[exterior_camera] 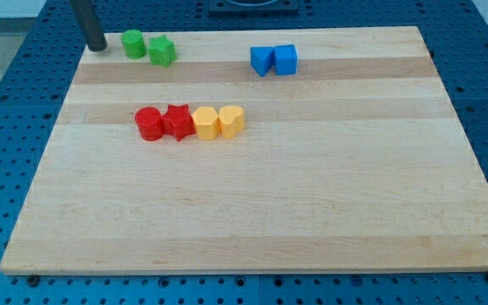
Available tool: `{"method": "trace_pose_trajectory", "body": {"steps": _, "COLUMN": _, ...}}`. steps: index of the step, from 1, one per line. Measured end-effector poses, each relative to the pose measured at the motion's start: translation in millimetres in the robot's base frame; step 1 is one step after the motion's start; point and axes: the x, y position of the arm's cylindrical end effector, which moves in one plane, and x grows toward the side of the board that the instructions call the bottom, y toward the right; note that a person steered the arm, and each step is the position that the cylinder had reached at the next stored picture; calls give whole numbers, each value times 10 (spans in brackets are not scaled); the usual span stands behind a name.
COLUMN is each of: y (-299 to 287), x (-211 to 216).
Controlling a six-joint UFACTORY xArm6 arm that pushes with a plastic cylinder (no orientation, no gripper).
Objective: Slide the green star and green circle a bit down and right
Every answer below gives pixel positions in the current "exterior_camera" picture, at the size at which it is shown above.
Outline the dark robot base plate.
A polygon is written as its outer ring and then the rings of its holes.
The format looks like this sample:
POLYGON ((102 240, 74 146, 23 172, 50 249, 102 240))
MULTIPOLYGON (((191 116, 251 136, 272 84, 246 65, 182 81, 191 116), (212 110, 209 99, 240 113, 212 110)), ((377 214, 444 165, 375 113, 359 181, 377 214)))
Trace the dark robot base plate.
POLYGON ((207 0, 210 16, 238 14, 297 14, 299 0, 207 0))

